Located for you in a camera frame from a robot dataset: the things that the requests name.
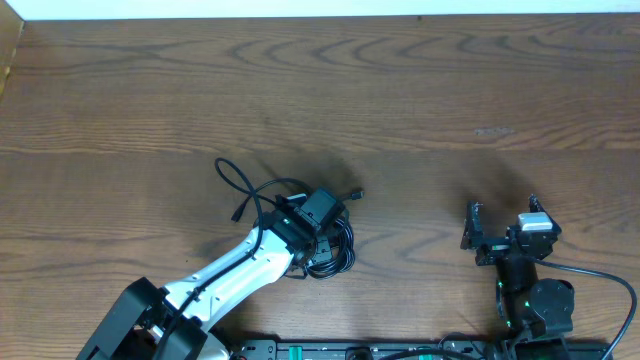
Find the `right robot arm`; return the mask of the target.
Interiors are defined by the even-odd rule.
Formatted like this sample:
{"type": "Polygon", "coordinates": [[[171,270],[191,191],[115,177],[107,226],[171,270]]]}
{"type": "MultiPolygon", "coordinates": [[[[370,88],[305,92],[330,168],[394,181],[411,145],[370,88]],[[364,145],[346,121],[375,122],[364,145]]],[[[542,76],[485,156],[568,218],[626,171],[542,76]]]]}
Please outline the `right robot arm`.
{"type": "Polygon", "coordinates": [[[460,248],[476,252],[478,266],[497,271],[496,307],[509,328],[509,336],[485,348],[489,359],[532,359],[550,355],[551,347],[525,350],[524,345],[554,342],[573,330],[575,305],[573,286],[564,280],[538,277],[536,263],[553,252],[562,233],[534,195],[529,210],[501,236],[489,237],[481,224],[481,204],[466,206],[465,227],[460,248]]]}

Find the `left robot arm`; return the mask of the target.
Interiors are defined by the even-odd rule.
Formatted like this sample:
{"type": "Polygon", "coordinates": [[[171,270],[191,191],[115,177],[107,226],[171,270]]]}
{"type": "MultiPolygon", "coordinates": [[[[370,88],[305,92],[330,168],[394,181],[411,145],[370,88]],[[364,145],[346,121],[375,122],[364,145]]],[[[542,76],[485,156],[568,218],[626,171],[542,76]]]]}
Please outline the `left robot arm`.
{"type": "Polygon", "coordinates": [[[162,287],[145,277],[131,283],[78,356],[227,359],[214,325],[252,293],[309,265],[319,241],[345,226],[344,201],[323,188],[280,197],[238,246],[205,268],[162,287]]]}

